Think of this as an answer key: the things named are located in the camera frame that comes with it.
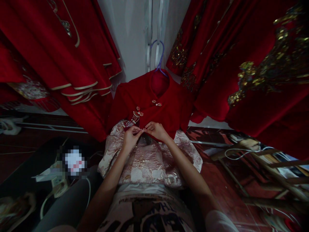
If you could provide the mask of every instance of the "mandarin collar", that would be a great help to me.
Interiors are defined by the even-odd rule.
[[[168,85],[167,90],[159,98],[155,95],[155,93],[153,92],[153,90],[151,88],[151,78],[152,78],[155,70],[147,73],[147,89],[148,89],[148,92],[151,95],[151,97],[153,97],[154,100],[158,100],[158,101],[161,101],[161,102],[163,102],[165,99],[169,98],[169,96],[174,93],[175,87],[178,85],[178,83],[174,81],[174,79],[168,73],[168,71],[166,71],[165,69],[162,69],[162,71],[165,74],[167,74],[168,79],[169,79],[169,85]]]

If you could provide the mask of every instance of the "hand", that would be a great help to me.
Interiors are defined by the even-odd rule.
[[[139,127],[131,126],[130,129],[125,132],[122,149],[130,153],[143,132],[144,130],[141,130]]]
[[[171,138],[161,123],[151,121],[145,126],[145,128],[147,129],[145,132],[164,143],[166,143],[166,141]]]

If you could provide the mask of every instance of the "white t-shirt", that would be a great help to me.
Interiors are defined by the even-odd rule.
[[[205,219],[207,232],[238,231],[222,212],[213,210]],[[50,232],[76,232],[73,227]],[[196,231],[190,211],[177,192],[158,184],[125,184],[114,195],[107,217],[97,232],[104,231]]]

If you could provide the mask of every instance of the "forearm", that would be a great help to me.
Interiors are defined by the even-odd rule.
[[[206,216],[210,210],[220,210],[204,178],[179,149],[174,140],[169,138],[165,143],[169,148],[184,180],[199,202],[204,216]]]
[[[127,150],[119,152],[114,165],[90,201],[78,226],[78,232],[96,231],[106,217],[129,153]]]

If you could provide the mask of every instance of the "red garment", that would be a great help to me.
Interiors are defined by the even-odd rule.
[[[103,141],[109,79],[121,68],[97,0],[0,1],[0,30],[44,85],[57,91],[51,94],[62,109]]]
[[[258,0],[192,0],[166,66],[195,95],[236,43]]]
[[[159,71],[148,72],[117,87],[108,117],[108,131],[122,119],[131,120],[133,111],[137,111],[136,107],[140,107],[140,111],[144,114],[137,124],[140,128],[144,128],[150,121],[159,122],[172,138],[179,128],[184,132],[187,131],[192,112],[191,94],[176,83],[168,72],[165,73],[168,75],[169,85],[160,97],[154,93],[160,92],[158,85],[151,84],[157,79],[159,82],[162,81],[163,75]]]
[[[19,102],[18,105],[35,105],[46,112],[58,110],[58,102],[50,96],[38,75],[1,32],[0,39],[3,42],[0,41],[0,82],[4,83],[1,87],[1,104],[11,108]]]
[[[182,48],[189,51],[188,62],[182,73],[182,83],[194,92],[200,88],[201,79],[206,80],[200,91],[197,92],[197,99],[194,102],[195,112],[191,120],[200,123],[203,118],[210,116],[217,121],[226,121],[231,128],[257,137],[268,146],[281,149],[298,159],[306,159],[309,148],[304,144],[309,137],[304,131],[308,130],[309,122],[305,119],[308,109],[304,107],[303,102],[307,100],[306,104],[309,105],[307,97],[309,85],[288,82],[286,82],[287,84],[274,84],[274,89],[278,91],[270,91],[269,93],[267,93],[267,86],[264,91],[249,89],[245,92],[245,97],[239,100],[235,106],[230,107],[228,103],[229,97],[239,90],[240,78],[238,75],[241,73],[239,67],[244,62],[253,62],[254,66],[259,66],[269,55],[274,48],[276,36],[278,36],[276,29],[282,26],[281,24],[274,25],[274,21],[285,16],[287,10],[296,2],[293,0],[271,2],[236,0],[232,2],[226,15],[221,19],[218,28],[209,30],[209,27],[217,23],[217,18],[222,16],[220,7],[211,7],[211,9],[209,7],[220,5],[220,3],[227,5],[227,2],[223,0],[207,1],[201,22],[197,27],[198,31],[196,35],[191,35],[194,38],[191,41],[186,39],[186,37],[190,37],[185,33],[188,31],[186,26],[189,25],[188,27],[191,27],[192,30],[193,19],[198,18],[198,15],[193,13],[193,9],[195,12],[197,9],[190,7],[185,20],[190,18],[191,21],[183,22],[185,28],[182,40],[175,42],[178,45],[183,43]],[[192,1],[191,4],[197,4],[197,1]],[[211,14],[205,15],[207,11],[213,11],[213,19],[209,18]],[[284,24],[284,27],[290,30],[295,27],[295,24],[296,22],[292,20]],[[284,52],[283,55],[296,60],[297,57],[291,57],[292,49],[295,38],[301,37],[302,33],[297,36],[295,36],[296,30],[288,33],[291,40],[287,45],[290,46],[291,51]],[[176,63],[172,60],[172,55],[173,50],[168,67],[181,73],[181,67],[175,67]],[[307,59],[299,59],[297,62],[300,65],[303,64],[303,67],[291,67],[291,73],[297,69],[305,70],[304,62]],[[273,68],[274,73],[278,73],[279,70],[281,71],[282,68]],[[294,108],[297,108],[298,111],[291,117],[290,111]]]

